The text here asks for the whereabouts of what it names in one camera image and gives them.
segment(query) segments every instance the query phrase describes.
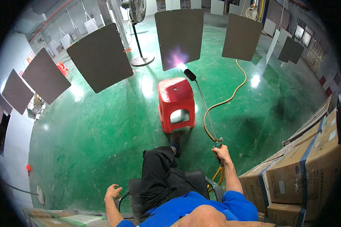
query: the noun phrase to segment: floor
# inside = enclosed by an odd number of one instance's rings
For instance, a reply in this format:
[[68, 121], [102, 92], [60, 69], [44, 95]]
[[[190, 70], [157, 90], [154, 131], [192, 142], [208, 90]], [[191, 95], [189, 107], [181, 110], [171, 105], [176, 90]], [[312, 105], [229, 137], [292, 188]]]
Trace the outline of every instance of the floor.
[[[244, 75], [235, 59], [221, 57], [227, 16], [205, 14], [201, 58], [188, 64], [200, 79], [208, 106], [231, 97]], [[95, 94], [71, 60], [65, 60], [72, 86], [48, 106], [36, 121], [30, 143], [31, 188], [39, 184], [45, 205], [33, 196], [34, 207], [76, 208], [105, 212], [103, 198], [113, 183], [127, 189], [130, 178], [141, 176], [142, 152], [168, 145], [158, 117], [157, 84], [184, 76], [177, 69], [162, 70], [153, 16], [137, 25], [143, 52], [155, 55], [148, 66], [134, 68], [134, 75]], [[134, 36], [128, 34], [137, 55]], [[266, 53], [272, 38], [261, 35], [251, 62], [239, 61], [248, 75], [235, 98], [210, 114], [217, 135], [229, 147], [241, 175], [277, 152], [326, 99], [316, 76], [300, 59], [297, 65], [277, 60], [268, 65]], [[202, 169], [212, 177], [218, 168], [202, 120], [205, 112], [196, 85], [196, 126], [181, 139], [182, 170]], [[128, 200], [122, 213], [130, 213]]]

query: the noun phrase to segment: man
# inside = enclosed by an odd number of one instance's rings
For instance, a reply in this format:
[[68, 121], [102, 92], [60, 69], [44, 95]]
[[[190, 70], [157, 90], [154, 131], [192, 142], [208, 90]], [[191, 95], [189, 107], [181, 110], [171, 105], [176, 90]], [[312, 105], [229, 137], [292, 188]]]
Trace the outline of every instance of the man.
[[[225, 193], [223, 202], [207, 200], [192, 186], [185, 174], [177, 169], [174, 158], [181, 156], [179, 136], [172, 134], [170, 147], [159, 147], [143, 152], [141, 174], [141, 212], [148, 218], [140, 227], [190, 226], [260, 226], [256, 207], [243, 195], [239, 178], [226, 145], [213, 148], [225, 167]], [[105, 195], [108, 221], [112, 227], [134, 227], [117, 210], [114, 198], [122, 187], [111, 185]]]

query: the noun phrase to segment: fan pole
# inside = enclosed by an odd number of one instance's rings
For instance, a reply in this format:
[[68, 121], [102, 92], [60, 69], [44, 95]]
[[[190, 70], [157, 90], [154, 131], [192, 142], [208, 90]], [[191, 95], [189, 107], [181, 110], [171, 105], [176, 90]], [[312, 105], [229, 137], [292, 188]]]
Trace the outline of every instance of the fan pole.
[[142, 55], [141, 49], [140, 49], [140, 45], [139, 45], [138, 35], [136, 34], [136, 30], [135, 30], [135, 23], [132, 23], [132, 25], [133, 25], [134, 35], [135, 35], [135, 39], [136, 39], [136, 44], [138, 44], [140, 57], [143, 58], [143, 55]]

